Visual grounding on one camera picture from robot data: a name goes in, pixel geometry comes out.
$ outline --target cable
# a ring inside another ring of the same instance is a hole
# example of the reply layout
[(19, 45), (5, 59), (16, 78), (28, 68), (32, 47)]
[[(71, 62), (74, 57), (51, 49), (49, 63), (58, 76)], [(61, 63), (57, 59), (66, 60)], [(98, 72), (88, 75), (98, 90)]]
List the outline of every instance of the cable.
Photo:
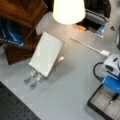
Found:
[(86, 45), (85, 43), (83, 43), (83, 42), (81, 42), (81, 41), (79, 41), (79, 40), (77, 40), (77, 39), (72, 38), (71, 36), (70, 36), (70, 39), (81, 43), (81, 44), (84, 45), (85, 47), (90, 48), (90, 49), (92, 49), (92, 50), (100, 53), (101, 55), (103, 55), (103, 56), (105, 56), (105, 57), (108, 57), (109, 54), (110, 54), (109, 51), (106, 51), (106, 50), (99, 51), (99, 50), (97, 50), (97, 49), (95, 49), (95, 48), (93, 48), (93, 47), (91, 47), (91, 46), (89, 46), (89, 45)]
[(96, 74), (96, 71), (95, 71), (95, 70), (96, 70), (96, 67), (97, 67), (98, 65), (101, 65), (101, 64), (103, 64), (103, 62), (99, 62), (99, 63), (95, 64), (95, 66), (93, 67), (93, 74), (94, 74), (95, 78), (97, 78), (97, 79), (102, 83), (102, 81), (103, 81), (104, 78), (98, 76), (98, 75)]

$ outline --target black base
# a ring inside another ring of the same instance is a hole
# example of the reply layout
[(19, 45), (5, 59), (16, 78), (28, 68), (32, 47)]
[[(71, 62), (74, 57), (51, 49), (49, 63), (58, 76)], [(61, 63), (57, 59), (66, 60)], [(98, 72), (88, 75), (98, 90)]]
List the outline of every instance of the black base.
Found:
[(95, 93), (92, 95), (92, 97), (88, 100), (87, 105), (88, 107), (90, 107), (91, 109), (93, 109), (95, 112), (97, 112), (100, 116), (102, 116), (103, 118), (105, 118), (105, 120), (113, 120), (110, 116), (108, 116), (107, 114), (105, 114), (103, 111), (101, 111), (99, 108), (97, 108), (95, 105), (93, 105), (91, 103), (92, 98), (96, 95), (96, 93), (100, 90), (100, 88), (103, 85), (100, 85), (100, 87), (95, 91)]

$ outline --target white lamp shade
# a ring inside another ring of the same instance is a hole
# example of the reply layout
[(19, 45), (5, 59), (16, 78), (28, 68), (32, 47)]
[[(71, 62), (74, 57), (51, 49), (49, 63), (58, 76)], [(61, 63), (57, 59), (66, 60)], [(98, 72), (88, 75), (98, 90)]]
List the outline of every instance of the white lamp shade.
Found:
[(85, 17), (84, 0), (54, 0), (54, 19), (61, 24), (74, 24)]

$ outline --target desk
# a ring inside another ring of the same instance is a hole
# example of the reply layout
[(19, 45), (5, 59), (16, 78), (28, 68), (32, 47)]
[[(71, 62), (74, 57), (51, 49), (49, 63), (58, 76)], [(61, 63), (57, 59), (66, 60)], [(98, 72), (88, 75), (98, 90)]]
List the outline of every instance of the desk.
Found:
[[(94, 120), (86, 108), (88, 99), (100, 85), (92, 69), (105, 58), (70, 40), (63, 29), (64, 26), (54, 20), (46, 29), (51, 35), (65, 41), (60, 53), (65, 60), (36, 89), (31, 90), (29, 85), (24, 84), (30, 72), (30, 59), (9, 66), (2, 47), (0, 80), (42, 120)], [(79, 33), (78, 38), (99, 50), (119, 53), (113, 42), (96, 37), (90, 31)]]

